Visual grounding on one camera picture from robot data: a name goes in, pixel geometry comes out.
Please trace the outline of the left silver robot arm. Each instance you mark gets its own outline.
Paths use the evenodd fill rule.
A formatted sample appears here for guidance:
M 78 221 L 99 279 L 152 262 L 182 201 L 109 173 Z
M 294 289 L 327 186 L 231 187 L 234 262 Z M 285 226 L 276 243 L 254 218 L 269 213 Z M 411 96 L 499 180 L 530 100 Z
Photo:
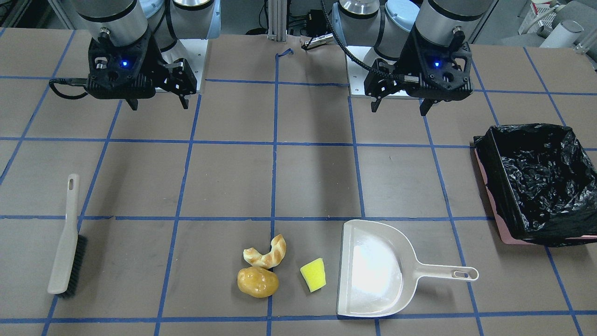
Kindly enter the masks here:
M 474 90 L 468 40 L 489 0 L 338 0 L 328 26 L 350 61 L 364 70 L 364 94 L 376 112 L 404 91 L 420 114 Z

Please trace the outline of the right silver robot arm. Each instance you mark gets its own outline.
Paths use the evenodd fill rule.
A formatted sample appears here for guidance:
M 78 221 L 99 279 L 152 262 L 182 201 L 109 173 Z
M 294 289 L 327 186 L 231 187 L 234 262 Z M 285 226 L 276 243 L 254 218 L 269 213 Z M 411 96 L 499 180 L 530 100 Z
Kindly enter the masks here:
M 184 109 L 198 93 L 202 68 L 185 40 L 213 40 L 221 32 L 219 0 L 75 0 L 91 34 L 88 75 L 54 78 L 49 87 L 71 100 L 122 99 L 136 110 L 157 89 L 173 93 Z

